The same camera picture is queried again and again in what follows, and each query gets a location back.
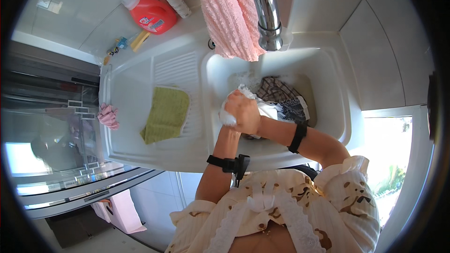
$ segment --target laundry sink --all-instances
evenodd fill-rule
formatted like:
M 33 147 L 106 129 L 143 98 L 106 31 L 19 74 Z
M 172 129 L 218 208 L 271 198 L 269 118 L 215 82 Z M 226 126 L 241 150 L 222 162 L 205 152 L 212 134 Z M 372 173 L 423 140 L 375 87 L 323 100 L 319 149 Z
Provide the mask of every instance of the laundry sink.
M 261 79 L 266 76 L 280 76 L 282 81 L 292 85 L 305 98 L 311 115 L 310 126 L 344 144 L 348 142 L 348 98 L 338 63 L 328 50 L 294 48 L 285 52 L 268 52 L 256 62 L 224 59 L 210 53 L 202 64 L 202 91 L 211 151 L 222 126 L 218 113 L 228 93 L 241 83 L 255 92 Z M 251 157 L 252 170 L 281 168 L 309 161 L 301 155 L 292 154 L 287 147 L 264 139 L 241 138 L 238 153 Z
M 105 160 L 157 170 L 203 172 L 217 141 L 221 128 L 218 112 L 228 93 L 241 83 L 255 91 L 262 77 L 273 75 L 281 76 L 303 95 L 310 126 L 339 139 L 347 148 L 360 144 L 357 140 L 363 137 L 355 133 L 355 127 L 362 127 L 356 83 L 339 35 L 295 34 L 286 52 L 270 52 L 258 62 L 246 62 L 214 54 L 207 47 L 209 36 L 200 18 L 197 10 L 190 21 L 183 20 L 165 36 L 146 42 L 137 55 L 124 51 L 102 68 L 99 102 L 117 107 L 120 122 L 118 130 L 101 129 Z M 192 27 L 196 22 L 202 23 Z M 156 85 L 185 90 L 191 108 L 179 137 L 146 145 L 139 132 L 149 115 Z M 238 153 L 251 156 L 248 171 L 309 161 L 269 140 L 241 139 Z

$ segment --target wrist strap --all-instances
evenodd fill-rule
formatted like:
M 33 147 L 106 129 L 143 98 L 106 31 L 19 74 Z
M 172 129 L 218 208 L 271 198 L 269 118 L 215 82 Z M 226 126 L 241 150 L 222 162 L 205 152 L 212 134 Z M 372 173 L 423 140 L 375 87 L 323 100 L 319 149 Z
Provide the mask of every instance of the wrist strap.
M 218 157 L 210 155 L 208 157 L 208 160 L 206 160 L 206 162 L 208 162 L 209 164 L 221 167 L 222 171 L 224 173 L 232 173 L 233 170 L 234 170 L 234 160 L 232 160 L 232 159 L 220 159 Z
M 220 159 L 218 157 L 210 155 L 208 160 L 206 160 L 209 164 L 222 167 L 222 171 L 224 173 L 234 173 L 236 177 L 235 186 L 239 188 L 239 181 L 244 177 L 245 170 L 247 170 L 247 166 L 250 163 L 250 156 L 248 155 L 239 155 L 235 159 Z
M 295 129 L 295 135 L 292 139 L 291 145 L 288 146 L 290 152 L 298 154 L 298 147 L 300 146 L 301 140 L 307 135 L 307 126 L 305 124 L 297 124 Z

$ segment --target pink scrunchie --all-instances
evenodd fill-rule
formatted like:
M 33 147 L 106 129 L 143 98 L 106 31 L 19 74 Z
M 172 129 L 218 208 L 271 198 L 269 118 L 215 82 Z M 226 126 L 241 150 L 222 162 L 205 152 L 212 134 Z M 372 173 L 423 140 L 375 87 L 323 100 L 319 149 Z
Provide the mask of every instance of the pink scrunchie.
M 106 106 L 105 103 L 101 104 L 100 109 L 102 110 L 98 112 L 98 121 L 111 130 L 117 130 L 119 128 L 119 122 L 116 121 L 116 114 L 119 110 L 115 109 L 113 111 L 111 105 Z

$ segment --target cream pajama top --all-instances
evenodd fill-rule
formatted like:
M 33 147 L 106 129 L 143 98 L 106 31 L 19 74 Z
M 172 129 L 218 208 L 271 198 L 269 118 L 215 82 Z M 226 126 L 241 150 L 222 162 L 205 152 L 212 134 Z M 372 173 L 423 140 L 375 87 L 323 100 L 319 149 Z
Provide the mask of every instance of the cream pajama top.
M 166 253 L 228 252 L 235 237 L 285 225 L 297 252 L 373 252 L 380 234 L 367 186 L 368 160 L 352 156 L 314 182 L 296 169 L 248 172 L 217 203 L 194 200 L 172 212 Z

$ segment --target chrome faucet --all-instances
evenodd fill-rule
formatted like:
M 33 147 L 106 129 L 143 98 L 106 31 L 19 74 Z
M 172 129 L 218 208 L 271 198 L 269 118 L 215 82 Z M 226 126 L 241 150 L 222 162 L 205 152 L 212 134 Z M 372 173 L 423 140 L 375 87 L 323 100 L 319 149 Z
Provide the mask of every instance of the chrome faucet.
M 259 46 L 277 51 L 283 46 L 277 0 L 254 0 L 258 12 Z

